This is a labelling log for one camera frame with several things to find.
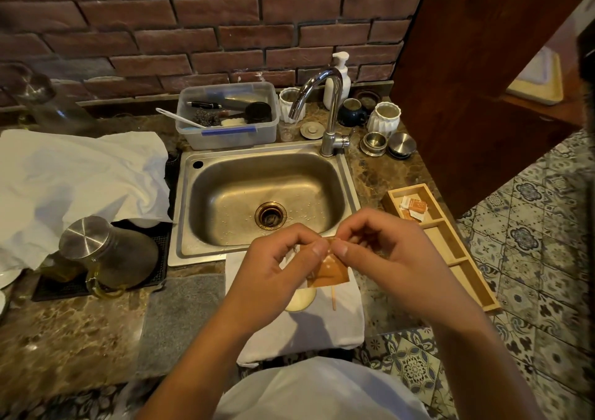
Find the chrome gooseneck faucet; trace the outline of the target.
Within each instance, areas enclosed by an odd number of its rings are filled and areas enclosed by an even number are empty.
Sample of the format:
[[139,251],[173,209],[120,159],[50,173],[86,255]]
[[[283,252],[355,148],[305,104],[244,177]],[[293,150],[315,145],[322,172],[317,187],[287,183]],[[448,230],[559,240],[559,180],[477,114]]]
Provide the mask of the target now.
[[333,94],[331,97],[331,108],[328,122],[322,138],[320,155],[325,158],[331,158],[338,150],[347,148],[350,145],[349,136],[343,136],[336,132],[337,114],[340,108],[340,97],[343,91],[343,78],[341,72],[337,68],[329,66],[321,70],[318,74],[312,76],[300,88],[298,98],[293,103],[289,115],[292,119],[296,119],[300,115],[310,93],[327,79],[333,81]]

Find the brown round saucer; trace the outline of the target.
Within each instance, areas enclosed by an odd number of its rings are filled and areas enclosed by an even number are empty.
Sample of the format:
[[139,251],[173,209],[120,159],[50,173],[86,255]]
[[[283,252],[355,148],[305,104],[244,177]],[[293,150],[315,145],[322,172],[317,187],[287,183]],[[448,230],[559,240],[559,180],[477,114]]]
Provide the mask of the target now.
[[382,101],[382,97],[373,90],[356,89],[352,97],[361,103],[361,106],[368,113],[375,110],[378,103]]

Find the white plastic spoon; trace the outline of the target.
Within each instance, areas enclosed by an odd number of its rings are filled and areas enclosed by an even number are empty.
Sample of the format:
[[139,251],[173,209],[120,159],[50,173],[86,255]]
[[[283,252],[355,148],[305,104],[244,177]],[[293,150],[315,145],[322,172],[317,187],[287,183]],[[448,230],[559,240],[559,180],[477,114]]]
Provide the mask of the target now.
[[195,128],[195,129],[206,129],[206,127],[203,126],[203,125],[200,125],[200,124],[198,124],[198,123],[196,123],[194,121],[191,121],[189,119],[186,119],[183,116],[174,114],[174,113],[172,113],[170,111],[167,111],[165,109],[155,108],[155,111],[157,113],[159,113],[159,114],[161,114],[163,116],[166,116],[168,118],[171,118],[171,119],[173,119],[173,120],[175,120],[175,121],[177,121],[179,123],[183,123],[183,124],[189,125],[191,128]]

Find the dark blue ceramic mug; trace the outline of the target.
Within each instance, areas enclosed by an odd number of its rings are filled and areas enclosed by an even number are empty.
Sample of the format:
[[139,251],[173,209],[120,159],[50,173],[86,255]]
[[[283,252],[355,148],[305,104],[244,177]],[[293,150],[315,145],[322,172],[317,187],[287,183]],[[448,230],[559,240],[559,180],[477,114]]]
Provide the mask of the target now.
[[347,128],[363,126],[367,120],[367,111],[359,100],[347,98],[338,110],[337,120]]

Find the small steel bowl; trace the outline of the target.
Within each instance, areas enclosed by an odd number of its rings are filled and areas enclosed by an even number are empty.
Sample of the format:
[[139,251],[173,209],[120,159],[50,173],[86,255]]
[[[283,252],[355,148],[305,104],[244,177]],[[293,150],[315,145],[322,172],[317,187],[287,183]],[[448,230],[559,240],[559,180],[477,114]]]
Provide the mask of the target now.
[[379,132],[366,133],[359,143],[360,150],[371,157],[380,157],[386,152],[388,139]]
[[386,151],[397,160],[406,160],[416,153],[417,143],[408,133],[397,132],[389,138]]

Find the steel wool scrubber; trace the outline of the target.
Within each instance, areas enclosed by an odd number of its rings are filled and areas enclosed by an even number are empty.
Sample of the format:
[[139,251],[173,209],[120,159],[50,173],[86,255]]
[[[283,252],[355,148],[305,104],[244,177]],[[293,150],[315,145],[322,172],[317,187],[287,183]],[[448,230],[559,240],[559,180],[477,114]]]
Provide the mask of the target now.
[[221,113],[223,113],[223,111],[198,108],[194,113],[193,119],[200,127],[208,128],[221,126]]

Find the grey cloth mat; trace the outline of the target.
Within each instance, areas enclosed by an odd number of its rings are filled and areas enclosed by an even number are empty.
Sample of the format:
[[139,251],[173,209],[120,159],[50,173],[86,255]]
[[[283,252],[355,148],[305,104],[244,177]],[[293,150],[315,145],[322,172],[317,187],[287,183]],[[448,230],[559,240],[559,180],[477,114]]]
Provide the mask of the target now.
[[203,274],[169,278],[149,296],[134,376],[168,374],[224,296],[225,276]]

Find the black round lid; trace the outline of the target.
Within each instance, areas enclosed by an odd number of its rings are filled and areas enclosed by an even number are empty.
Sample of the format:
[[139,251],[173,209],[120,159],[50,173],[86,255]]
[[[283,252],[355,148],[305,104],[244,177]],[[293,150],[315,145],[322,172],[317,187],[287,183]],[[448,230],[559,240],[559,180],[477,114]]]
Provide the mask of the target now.
[[244,110],[247,124],[272,122],[272,108],[266,102],[252,102]]

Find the person's right hand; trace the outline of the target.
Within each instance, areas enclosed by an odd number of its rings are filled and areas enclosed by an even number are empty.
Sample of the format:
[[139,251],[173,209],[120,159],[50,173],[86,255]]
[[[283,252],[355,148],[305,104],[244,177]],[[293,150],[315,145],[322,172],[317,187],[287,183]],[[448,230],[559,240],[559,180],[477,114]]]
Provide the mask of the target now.
[[385,271],[361,274],[427,325],[427,317],[436,316],[438,308],[455,309],[471,303],[479,307],[420,225],[411,220],[363,208],[340,223],[335,238],[367,247],[385,259]]

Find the orange sachet packet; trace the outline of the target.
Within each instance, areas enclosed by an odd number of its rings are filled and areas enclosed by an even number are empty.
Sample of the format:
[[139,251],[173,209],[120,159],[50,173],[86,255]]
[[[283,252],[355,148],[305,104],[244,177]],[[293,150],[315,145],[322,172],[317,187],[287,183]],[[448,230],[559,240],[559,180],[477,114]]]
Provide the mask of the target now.
[[349,282],[347,266],[332,253],[330,246],[319,265],[307,276],[307,288],[336,286]]

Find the person's white shirt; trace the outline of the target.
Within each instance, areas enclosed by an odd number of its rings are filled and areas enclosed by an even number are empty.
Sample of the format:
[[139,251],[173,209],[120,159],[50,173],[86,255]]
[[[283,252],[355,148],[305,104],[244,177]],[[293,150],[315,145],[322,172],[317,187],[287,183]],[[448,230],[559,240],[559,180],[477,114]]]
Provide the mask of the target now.
[[242,379],[222,396],[212,420],[432,419],[390,375],[317,356]]

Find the person's right forearm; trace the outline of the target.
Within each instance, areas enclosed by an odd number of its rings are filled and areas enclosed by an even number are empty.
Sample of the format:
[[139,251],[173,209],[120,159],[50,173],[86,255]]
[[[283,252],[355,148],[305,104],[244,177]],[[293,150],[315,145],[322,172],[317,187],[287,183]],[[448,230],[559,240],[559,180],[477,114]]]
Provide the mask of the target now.
[[546,420],[504,342],[476,305],[427,317],[459,420]]

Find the cream cup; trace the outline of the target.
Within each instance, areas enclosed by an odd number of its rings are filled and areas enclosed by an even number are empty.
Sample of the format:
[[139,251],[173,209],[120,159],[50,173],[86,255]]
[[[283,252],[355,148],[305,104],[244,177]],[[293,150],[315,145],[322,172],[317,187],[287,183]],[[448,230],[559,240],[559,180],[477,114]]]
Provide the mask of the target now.
[[296,313],[306,310],[316,298],[317,288],[297,289],[285,307],[286,312]]

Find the person's left hand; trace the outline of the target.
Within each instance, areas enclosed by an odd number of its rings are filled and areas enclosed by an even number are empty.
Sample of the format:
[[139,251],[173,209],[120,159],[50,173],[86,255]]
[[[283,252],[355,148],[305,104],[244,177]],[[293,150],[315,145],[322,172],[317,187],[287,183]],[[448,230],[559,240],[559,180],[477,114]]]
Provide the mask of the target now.
[[305,225],[294,224],[250,244],[221,307],[241,337],[248,339],[284,311],[306,281],[289,279],[289,262],[301,245],[319,238]]

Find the yellow rimmed tray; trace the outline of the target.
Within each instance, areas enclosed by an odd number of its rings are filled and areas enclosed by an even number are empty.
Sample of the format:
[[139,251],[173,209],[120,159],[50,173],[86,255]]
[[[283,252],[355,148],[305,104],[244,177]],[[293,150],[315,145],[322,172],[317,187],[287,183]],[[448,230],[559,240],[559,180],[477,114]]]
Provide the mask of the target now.
[[546,106],[559,104],[564,98],[559,54],[542,47],[507,87],[506,93]]

